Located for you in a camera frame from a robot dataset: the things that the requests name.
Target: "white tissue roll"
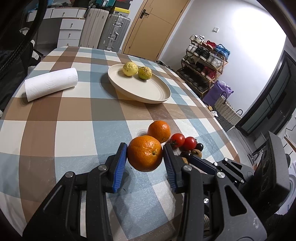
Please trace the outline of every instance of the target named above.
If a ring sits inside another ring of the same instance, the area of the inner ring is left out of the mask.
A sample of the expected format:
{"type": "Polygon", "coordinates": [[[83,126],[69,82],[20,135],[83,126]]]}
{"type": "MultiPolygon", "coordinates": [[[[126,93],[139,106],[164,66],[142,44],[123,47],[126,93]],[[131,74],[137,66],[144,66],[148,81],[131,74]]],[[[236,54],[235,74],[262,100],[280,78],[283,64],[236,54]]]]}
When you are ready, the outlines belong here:
{"type": "Polygon", "coordinates": [[[28,101],[76,86],[78,74],[75,68],[61,69],[25,80],[28,101]]]}

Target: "checkered tablecloth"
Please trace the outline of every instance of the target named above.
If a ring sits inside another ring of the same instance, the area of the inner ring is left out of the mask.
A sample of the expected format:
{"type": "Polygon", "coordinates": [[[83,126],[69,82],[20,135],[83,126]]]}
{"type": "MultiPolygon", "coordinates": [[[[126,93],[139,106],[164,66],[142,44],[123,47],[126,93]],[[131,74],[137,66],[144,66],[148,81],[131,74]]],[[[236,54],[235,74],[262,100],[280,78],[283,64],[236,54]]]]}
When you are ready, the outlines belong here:
{"type": "MultiPolygon", "coordinates": [[[[202,101],[173,72],[156,63],[109,51],[61,47],[52,51],[28,78],[76,68],[74,88],[27,102],[24,83],[0,120],[0,208],[21,234],[49,191],[67,172],[89,172],[165,120],[171,132],[193,136],[204,144],[203,158],[239,161],[237,152],[202,101]],[[145,104],[117,92],[108,68],[133,61],[148,66],[171,89],[162,104],[145,104]]],[[[114,240],[169,240],[176,235],[183,197],[170,191],[164,163],[139,172],[126,162],[123,186],[107,198],[114,240]]],[[[85,235],[85,195],[81,233],[85,235]]]]}

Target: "beige oval plate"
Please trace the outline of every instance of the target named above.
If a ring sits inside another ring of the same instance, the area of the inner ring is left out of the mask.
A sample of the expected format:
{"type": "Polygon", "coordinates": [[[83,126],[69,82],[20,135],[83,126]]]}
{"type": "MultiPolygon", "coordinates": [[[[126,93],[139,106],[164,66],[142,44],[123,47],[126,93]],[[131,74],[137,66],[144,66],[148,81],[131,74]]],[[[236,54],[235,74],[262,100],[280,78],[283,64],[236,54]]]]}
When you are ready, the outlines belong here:
{"type": "Polygon", "coordinates": [[[152,74],[149,80],[142,80],[138,74],[126,76],[123,64],[116,64],[108,69],[111,84],[125,96],[149,104],[162,103],[171,96],[170,88],[159,77],[152,74]]]}

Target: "red cherry tomato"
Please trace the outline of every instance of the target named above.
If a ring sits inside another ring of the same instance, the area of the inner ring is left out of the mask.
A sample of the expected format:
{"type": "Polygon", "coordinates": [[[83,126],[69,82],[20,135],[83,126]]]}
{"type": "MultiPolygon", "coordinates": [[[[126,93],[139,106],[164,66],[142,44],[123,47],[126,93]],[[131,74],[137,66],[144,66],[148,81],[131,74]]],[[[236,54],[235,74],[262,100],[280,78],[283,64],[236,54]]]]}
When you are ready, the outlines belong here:
{"type": "Polygon", "coordinates": [[[170,138],[170,142],[172,143],[172,147],[177,148],[184,144],[185,136],[183,136],[181,133],[176,133],[172,135],[170,138]]]}
{"type": "Polygon", "coordinates": [[[182,147],[184,148],[184,150],[190,151],[196,147],[196,144],[196,139],[194,139],[193,137],[186,137],[182,147]]]}

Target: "silver bolt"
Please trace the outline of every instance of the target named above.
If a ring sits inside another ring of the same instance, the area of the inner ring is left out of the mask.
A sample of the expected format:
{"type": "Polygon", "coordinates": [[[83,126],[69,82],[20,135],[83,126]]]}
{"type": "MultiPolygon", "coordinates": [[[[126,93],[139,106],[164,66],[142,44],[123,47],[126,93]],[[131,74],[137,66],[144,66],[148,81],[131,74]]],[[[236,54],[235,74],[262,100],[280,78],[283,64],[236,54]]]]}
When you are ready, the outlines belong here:
{"type": "Polygon", "coordinates": [[[100,170],[100,171],[105,171],[106,169],[107,169],[107,166],[106,165],[99,165],[98,166],[98,169],[100,170]]]}
{"type": "Polygon", "coordinates": [[[185,165],[185,166],[183,166],[183,169],[184,169],[185,171],[191,171],[191,170],[192,170],[192,166],[185,165]]]}
{"type": "Polygon", "coordinates": [[[73,172],[66,172],[65,177],[70,178],[73,177],[74,173],[73,172]]]}
{"type": "Polygon", "coordinates": [[[224,178],[225,177],[225,173],[223,173],[223,172],[217,172],[217,177],[218,178],[224,178]]]}

